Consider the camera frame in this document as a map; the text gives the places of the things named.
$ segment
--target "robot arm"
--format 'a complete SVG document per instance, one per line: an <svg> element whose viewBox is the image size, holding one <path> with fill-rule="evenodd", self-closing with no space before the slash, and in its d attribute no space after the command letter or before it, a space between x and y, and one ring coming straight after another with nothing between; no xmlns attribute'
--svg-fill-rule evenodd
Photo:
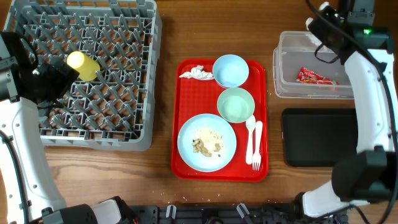
<svg viewBox="0 0 398 224"><path fill-rule="evenodd" d="M0 102L0 126L9 139L18 157L23 176L23 185L29 211L29 219L42 217L43 210L57 211L65 208L65 200L54 183L44 154L39 133L39 111L30 100L20 98L11 103ZM14 164L5 144L1 144L0 165L7 193L7 220L24 223L22 199L19 194Z"/></svg>
<svg viewBox="0 0 398 224"><path fill-rule="evenodd" d="M338 27L343 24L330 6L323 5L321 10L323 17L331 23ZM333 169L331 181L302 195L302 213L306 217L322 217L348 205L395 200L392 195L397 187L394 183L397 154L393 144L396 138L393 136L395 132L391 127L389 107L392 107L392 111L397 111L398 108L392 72L394 56L391 37L384 29L369 27L369 19L364 19L362 24L358 22L360 21L355 20L354 24L345 24L345 28L384 66L386 85L374 62L371 63L368 55L359 52L362 49L343 41L342 36L319 18L308 23L309 30L340 56L341 63L345 66L353 88L358 119L358 154L340 160Z"/></svg>

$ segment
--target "blue bowl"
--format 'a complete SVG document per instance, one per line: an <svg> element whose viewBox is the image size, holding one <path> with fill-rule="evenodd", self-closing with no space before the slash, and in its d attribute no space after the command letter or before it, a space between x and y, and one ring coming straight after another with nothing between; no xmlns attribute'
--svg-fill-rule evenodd
<svg viewBox="0 0 398 224"><path fill-rule="evenodd" d="M249 66L237 55L224 55L214 63L213 75L223 88L239 87L248 79Z"/></svg>

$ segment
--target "green light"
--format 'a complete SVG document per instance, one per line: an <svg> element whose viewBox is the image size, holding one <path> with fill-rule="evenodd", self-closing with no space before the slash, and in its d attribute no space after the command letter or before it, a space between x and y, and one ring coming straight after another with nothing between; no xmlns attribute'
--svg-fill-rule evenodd
<svg viewBox="0 0 398 224"><path fill-rule="evenodd" d="M369 35L369 34L372 33L372 30L371 29L364 29L363 33L366 34L366 35Z"/></svg>

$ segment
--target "yellow cup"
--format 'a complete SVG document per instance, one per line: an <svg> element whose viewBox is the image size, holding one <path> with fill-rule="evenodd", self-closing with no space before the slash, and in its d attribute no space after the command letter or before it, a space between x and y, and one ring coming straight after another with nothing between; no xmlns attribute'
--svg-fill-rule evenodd
<svg viewBox="0 0 398 224"><path fill-rule="evenodd" d="M100 71L100 65L89 56L75 51L67 59L67 64L80 73L83 81L92 81L96 78L95 72Z"/></svg>

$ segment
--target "black tablet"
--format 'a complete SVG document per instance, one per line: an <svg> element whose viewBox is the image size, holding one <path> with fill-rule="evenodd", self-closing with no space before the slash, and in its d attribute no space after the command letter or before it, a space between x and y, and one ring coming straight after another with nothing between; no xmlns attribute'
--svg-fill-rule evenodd
<svg viewBox="0 0 398 224"><path fill-rule="evenodd" d="M282 113L286 163L295 167L329 167L356 154L355 109L287 108Z"/></svg>

